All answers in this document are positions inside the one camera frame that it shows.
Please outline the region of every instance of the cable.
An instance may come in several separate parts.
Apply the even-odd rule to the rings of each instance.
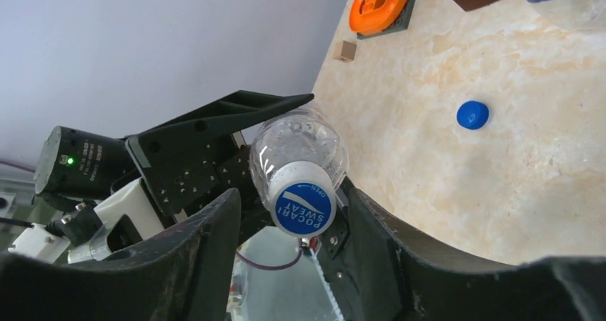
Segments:
[[[10,162],[10,161],[4,160],[4,159],[0,159],[0,164],[6,165],[6,166],[10,166],[10,167],[13,167],[15,169],[21,169],[21,170],[26,171],[26,172],[31,172],[31,173],[35,173],[36,172],[36,170],[34,168],[32,168],[32,167],[29,167],[29,166],[23,165],[23,164],[18,164],[16,162]]]
[[[23,228],[33,228],[34,226],[31,222],[21,221],[20,219],[7,219],[5,217],[0,217],[0,223],[10,224],[11,226],[23,227]]]
[[[297,253],[297,257],[294,258],[294,260],[289,262],[288,264],[284,264],[284,265],[280,265],[280,266],[267,266],[267,265],[257,264],[256,262],[253,262],[253,261],[245,258],[238,251],[236,251],[236,257],[238,257],[238,259],[240,259],[241,261],[247,263],[250,267],[254,267],[255,269],[258,269],[258,270],[280,271],[280,270],[285,270],[289,267],[293,267],[296,263],[299,262],[299,259],[301,259],[301,256],[303,255],[302,245],[303,245],[303,242],[301,241],[301,239],[299,239],[299,253]]]

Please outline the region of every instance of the bolt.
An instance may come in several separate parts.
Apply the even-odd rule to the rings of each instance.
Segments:
[[[71,215],[65,215],[61,218],[62,224],[68,224],[71,221]]]

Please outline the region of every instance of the blue bottle cap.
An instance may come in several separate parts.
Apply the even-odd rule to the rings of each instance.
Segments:
[[[476,130],[488,121],[488,107],[484,103],[468,101],[463,103],[457,112],[457,122],[461,127]]]

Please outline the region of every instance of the gray base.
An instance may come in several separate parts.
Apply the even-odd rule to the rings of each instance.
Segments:
[[[396,31],[402,31],[408,29],[408,24],[410,23],[410,17],[412,16],[412,10],[414,8],[414,1],[416,0],[408,0],[404,5],[404,9],[399,14],[398,18],[394,23],[388,26],[384,31],[380,33],[376,33],[373,35],[365,36],[360,33],[357,34],[358,39],[370,39],[371,37],[381,36],[385,34],[395,33]]]

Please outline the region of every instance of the orange object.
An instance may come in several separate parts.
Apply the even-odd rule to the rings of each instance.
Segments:
[[[365,36],[385,30],[395,22],[408,0],[354,0],[349,27]]]

